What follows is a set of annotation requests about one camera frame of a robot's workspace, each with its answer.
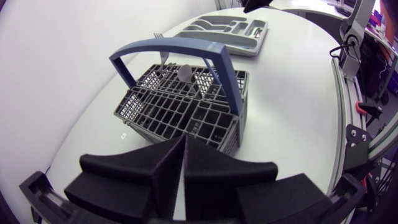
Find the white wall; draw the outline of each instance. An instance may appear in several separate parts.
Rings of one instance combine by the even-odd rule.
[[[108,57],[214,10],[214,0],[6,2],[0,12],[0,190],[21,223],[32,221],[18,185],[47,169],[115,76]]]

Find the basket handle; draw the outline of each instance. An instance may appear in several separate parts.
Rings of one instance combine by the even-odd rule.
[[[239,93],[238,83],[236,82],[234,68],[224,44],[183,37],[148,39],[127,44],[113,53],[109,59],[129,88],[134,87],[136,81],[120,57],[131,53],[148,51],[172,52],[211,59],[223,84],[231,113],[238,116],[241,114],[243,102]]]

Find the fork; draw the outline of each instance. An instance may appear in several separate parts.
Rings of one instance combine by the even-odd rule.
[[[154,33],[154,36],[155,36],[155,38],[164,38],[163,34],[160,34],[160,33]],[[163,71],[164,63],[166,63],[168,57],[169,57],[169,53],[168,52],[160,52],[160,61],[161,61],[160,69],[162,71]]]

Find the gray plastic basket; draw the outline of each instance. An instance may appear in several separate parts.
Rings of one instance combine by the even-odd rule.
[[[190,83],[178,80],[179,68],[174,63],[163,70],[151,66],[127,91],[115,115],[150,142],[189,134],[221,152],[234,153],[246,122],[249,74],[235,71],[244,105],[238,117],[231,114],[221,86],[206,67],[192,67]]]
[[[193,67],[190,82],[181,82],[179,65],[153,65],[135,81],[121,57],[145,51],[201,57],[207,67]],[[129,87],[115,115],[148,141],[189,134],[226,154],[241,145],[249,74],[234,71],[224,44],[179,37],[148,39],[120,48],[109,59]],[[209,70],[215,71],[216,82]]]

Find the white table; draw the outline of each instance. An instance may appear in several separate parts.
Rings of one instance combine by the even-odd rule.
[[[269,7],[290,12],[314,12],[326,16],[332,16],[337,19],[345,19],[346,16],[338,13],[334,6],[328,3],[339,5],[340,2],[335,0],[273,0]]]
[[[312,12],[317,14],[323,14],[340,20],[347,18],[346,16],[338,13],[335,10],[335,7],[328,5],[328,3],[339,4],[340,2],[335,0],[273,0],[269,4],[269,6],[274,9],[279,9],[289,12]],[[353,8],[347,5],[345,5],[345,8],[347,8],[350,11],[353,10]],[[388,43],[385,37],[381,37],[380,35],[375,34],[369,28],[365,28],[365,33],[369,34],[373,39],[380,42],[383,46],[386,47],[386,49],[390,50],[394,55],[391,66],[393,69],[390,70],[382,90],[377,95],[376,101],[378,101],[383,95],[384,91],[386,90],[387,84],[389,83],[392,77],[392,73],[397,65],[398,52]]]
[[[248,16],[269,22],[259,55],[231,56],[236,70],[250,73],[248,119],[236,158],[275,162],[278,179],[305,173],[326,193],[338,139],[336,83],[329,50],[338,43],[315,24],[283,11],[258,9],[244,14],[235,8],[207,15]],[[174,36],[194,19],[164,36]],[[178,54],[170,54],[168,62],[205,66],[201,58]],[[127,67],[138,78],[154,63],[160,63],[159,53],[146,52]],[[150,144],[113,115],[126,90],[116,75],[70,131],[47,173],[56,192],[63,195],[64,188],[79,175],[81,155],[120,154]],[[175,218],[185,217],[181,192]]]

